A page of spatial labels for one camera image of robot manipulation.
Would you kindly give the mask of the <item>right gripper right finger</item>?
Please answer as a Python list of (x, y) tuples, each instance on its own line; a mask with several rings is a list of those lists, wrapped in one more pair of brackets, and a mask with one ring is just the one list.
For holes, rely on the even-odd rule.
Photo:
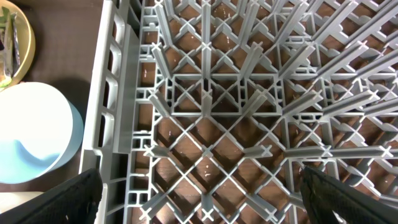
[(311, 223), (397, 224), (397, 209), (374, 200), (324, 172), (305, 167), (300, 185)]

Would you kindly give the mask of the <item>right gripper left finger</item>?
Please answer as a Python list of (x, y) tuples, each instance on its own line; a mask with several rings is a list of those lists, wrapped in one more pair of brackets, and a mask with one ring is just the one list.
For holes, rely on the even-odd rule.
[(100, 173), (91, 168), (1, 214), (1, 223), (93, 224), (102, 191)]

